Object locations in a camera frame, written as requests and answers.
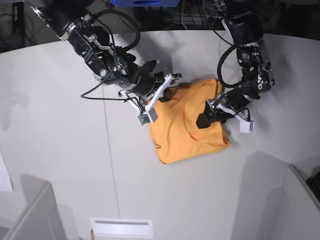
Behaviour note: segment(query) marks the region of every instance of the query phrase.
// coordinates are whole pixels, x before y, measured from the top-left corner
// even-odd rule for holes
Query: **orange cloth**
[[[221,89],[215,79],[208,79],[188,88],[176,88],[172,100],[155,104],[158,119],[149,128],[161,162],[171,164],[231,146],[220,122],[204,129],[196,124],[205,110],[205,101],[216,98]]]

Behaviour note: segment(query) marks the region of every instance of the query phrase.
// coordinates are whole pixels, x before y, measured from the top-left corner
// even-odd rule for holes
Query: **white panel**
[[[288,201],[282,202],[282,205],[279,206],[269,239],[319,239],[319,201],[293,165],[289,166],[286,172],[283,190]]]
[[[95,236],[152,238],[152,221],[91,218]]]

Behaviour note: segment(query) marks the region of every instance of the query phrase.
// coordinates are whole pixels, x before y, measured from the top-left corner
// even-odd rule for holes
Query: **black cable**
[[[247,112],[246,120],[248,122],[250,122],[251,121],[251,115],[250,115],[250,110],[247,107],[243,108],[241,111],[238,111],[236,114],[233,115],[233,117],[238,115],[239,113],[241,113],[243,110],[246,110],[246,112]]]
[[[193,25],[195,25],[196,23],[195,23],[195,20],[194,20],[194,17],[192,16],[192,14],[191,13],[187,13],[187,15],[191,18],[191,21],[192,21]]]
[[[95,20],[97,20],[98,18],[100,18],[101,16],[103,15],[106,15],[106,14],[115,14],[115,15],[118,15],[120,17],[123,17],[125,20],[127,20],[135,29],[135,39],[134,41],[129,44],[128,46],[126,47],[123,47],[123,50],[125,52],[129,51],[130,49],[134,48],[140,41],[140,30],[139,30],[139,27],[138,25],[136,24],[136,22],[134,20],[132,20],[128,15],[126,15],[125,13],[121,12],[121,11],[118,11],[118,10],[114,10],[114,9],[104,9],[96,14],[94,14],[92,16],[92,19],[91,19],[91,22],[94,22]]]
[[[281,3],[279,3],[279,5],[276,6],[276,8],[271,12],[269,18],[266,18],[258,9],[256,9],[255,11],[256,11],[257,13],[259,13],[261,16],[263,16],[264,19],[262,19],[261,22],[262,22],[262,23],[265,23],[265,22],[269,22],[269,21],[272,19],[272,17],[275,15],[275,13],[277,12],[277,10],[278,10],[280,7],[281,7]]]
[[[128,97],[129,100],[131,100],[131,102],[133,102],[134,105],[136,105],[139,108],[140,113],[142,114],[144,112],[144,107],[141,105],[140,101],[135,96],[131,97],[127,93],[126,93],[126,96]]]
[[[208,19],[207,19],[207,18],[205,18],[205,19],[206,19],[206,21],[207,21],[207,24],[208,24],[209,28],[210,28],[222,41],[224,41],[226,44],[229,44],[230,46],[235,46],[236,49],[238,49],[239,51],[243,52],[244,54],[247,54],[252,60],[254,60],[255,62],[259,63],[258,60],[256,59],[256,57],[254,57],[254,56],[251,55],[251,54],[248,54],[247,52],[245,52],[244,50],[242,50],[242,49],[241,49],[240,47],[238,47],[237,45],[232,44],[232,43],[228,42],[227,40],[225,40],[219,33],[217,33],[217,31],[216,31],[213,27],[211,27]]]
[[[112,39],[112,48],[113,48],[113,52],[116,53],[116,43],[115,43],[115,38],[114,38],[114,34],[113,32],[111,31],[111,29],[105,25],[102,21],[100,21],[99,19],[96,20],[98,23],[100,23],[105,29],[106,31],[108,32],[109,35],[111,35],[111,39]]]
[[[202,24],[202,26],[204,25],[204,19],[203,19],[203,17],[202,17],[202,11],[201,11],[201,9],[200,9],[200,4],[199,4],[199,2],[196,2],[196,5],[197,5],[197,7],[198,7],[198,10],[199,10],[199,14],[200,14],[200,17],[201,17],[201,24]]]
[[[24,20],[26,21],[26,17],[29,19],[29,22],[30,22],[30,25],[31,25],[31,30],[29,29],[29,27],[28,27],[28,24],[26,24],[25,25],[25,27],[27,28],[27,30],[29,31],[29,33],[31,34],[31,39],[34,41],[34,42],[36,42],[35,41],[35,32],[36,32],[36,30],[35,30],[35,24],[34,24],[34,21],[32,20],[32,18],[28,15],[28,14],[25,14],[24,15]]]
[[[8,48],[7,51],[9,51],[9,49],[10,49],[9,44],[5,40],[3,40],[2,38],[0,38],[0,41]]]
[[[130,24],[128,24],[125,20],[123,20],[123,18],[121,16],[119,16],[119,15],[117,15],[117,16],[121,20],[121,22],[123,22],[130,30],[135,31],[135,29]]]
[[[113,72],[113,69],[115,68],[117,63],[117,55],[114,55],[114,62],[113,62],[113,66],[112,68],[110,68],[109,73],[106,75],[106,77],[104,78],[104,80],[102,80],[98,85],[96,85],[94,88],[90,89],[89,91],[85,92],[84,94],[82,94],[80,97],[83,99],[91,99],[91,100],[113,100],[113,101],[128,101],[128,98],[101,98],[101,97],[88,97],[86,95],[88,95],[89,93],[92,93],[94,90],[96,90],[98,87],[100,87],[102,84],[104,84],[107,80],[108,77],[111,75],[111,73]]]
[[[221,83],[221,85],[225,88],[228,89],[234,89],[235,87],[238,87],[239,85],[245,83],[246,81],[244,79],[240,80],[239,82],[235,83],[235,84],[227,84],[225,83],[223,77],[222,77],[222,73],[221,73],[221,69],[222,69],[222,65],[224,64],[226,58],[228,57],[228,55],[236,49],[235,45],[232,45],[231,47],[228,48],[227,51],[224,52],[224,54],[221,56],[219,63],[218,63],[218,67],[217,67],[217,75],[218,75],[218,80]]]
[[[29,41],[31,46],[37,45],[36,42],[34,42],[30,37],[27,36],[27,34],[24,37]]]
[[[12,17],[12,14],[10,14],[10,13],[1,14],[1,15],[0,15],[0,18],[3,17],[3,16],[11,16],[11,17]]]

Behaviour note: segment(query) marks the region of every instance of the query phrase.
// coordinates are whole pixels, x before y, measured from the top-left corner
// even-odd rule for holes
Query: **white tabletop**
[[[129,38],[117,35],[116,44]],[[15,187],[0,193],[1,208],[8,206],[0,218],[20,213],[30,190],[22,181],[32,175],[52,183],[82,237],[95,217],[151,219],[157,240],[263,239],[287,163],[320,162],[320,42],[264,39],[276,83],[250,106],[255,131],[240,133],[231,119],[232,147],[169,165],[159,162],[148,126],[128,104],[79,97],[97,82],[68,42],[0,54],[0,149]],[[158,60],[158,70],[190,82],[216,77],[227,48],[211,31],[157,31],[143,32],[132,53],[137,63]],[[235,53],[222,74],[226,82],[240,79]],[[118,87],[103,94],[117,97]]]

